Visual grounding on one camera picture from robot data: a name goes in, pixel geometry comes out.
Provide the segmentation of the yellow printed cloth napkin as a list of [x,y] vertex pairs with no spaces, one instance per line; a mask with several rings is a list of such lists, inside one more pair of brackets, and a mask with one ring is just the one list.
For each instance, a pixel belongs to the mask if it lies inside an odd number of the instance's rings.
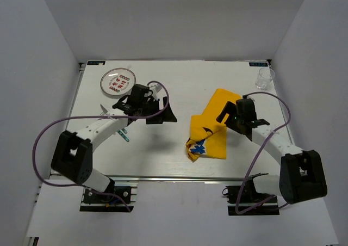
[[226,159],[227,127],[217,122],[227,102],[235,103],[241,96],[225,89],[217,89],[203,113],[193,115],[190,138],[185,144],[188,158],[195,162],[200,157]]

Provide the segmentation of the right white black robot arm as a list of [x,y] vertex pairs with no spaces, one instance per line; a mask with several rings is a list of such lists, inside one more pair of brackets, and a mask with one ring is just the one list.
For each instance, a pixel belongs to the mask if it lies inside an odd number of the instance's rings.
[[280,165],[278,175],[250,176],[250,170],[247,171],[239,193],[245,188],[249,200],[257,202],[268,194],[282,196],[287,203],[296,204],[327,195],[319,153],[291,144],[272,129],[268,121],[258,119],[252,99],[243,98],[236,103],[228,101],[216,120],[258,144],[258,155],[266,151]]

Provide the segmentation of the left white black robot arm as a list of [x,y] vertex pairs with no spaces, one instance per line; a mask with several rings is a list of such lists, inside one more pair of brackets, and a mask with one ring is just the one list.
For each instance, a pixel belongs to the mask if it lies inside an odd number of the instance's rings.
[[147,124],[177,122],[169,95],[158,97],[165,86],[158,81],[135,84],[130,94],[121,97],[104,116],[96,117],[89,126],[76,132],[60,134],[51,161],[52,170],[73,183],[96,191],[104,202],[114,198],[114,181],[93,168],[93,153],[109,137],[133,122],[144,119]]

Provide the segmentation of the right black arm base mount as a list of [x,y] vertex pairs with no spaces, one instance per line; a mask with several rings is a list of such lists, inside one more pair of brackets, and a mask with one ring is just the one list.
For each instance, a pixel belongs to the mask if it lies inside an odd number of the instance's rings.
[[[227,208],[229,216],[237,216],[238,214],[235,211],[235,206],[237,202],[239,186],[226,186],[222,190],[222,195],[227,199]],[[240,203],[239,211],[243,211],[248,207],[253,206],[254,204],[263,201],[270,197],[269,194],[260,194],[257,193],[254,188],[244,188]],[[252,210],[243,214],[244,216],[277,216],[279,215],[278,209],[278,200],[276,197],[273,197],[268,202],[263,203],[261,206],[253,208]]]

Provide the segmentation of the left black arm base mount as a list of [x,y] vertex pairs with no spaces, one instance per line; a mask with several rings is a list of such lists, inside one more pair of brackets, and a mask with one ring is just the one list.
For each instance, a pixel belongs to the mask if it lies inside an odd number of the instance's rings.
[[130,213],[132,212],[138,191],[135,182],[116,182],[114,194],[99,195],[91,189],[84,189],[79,210],[81,212]]

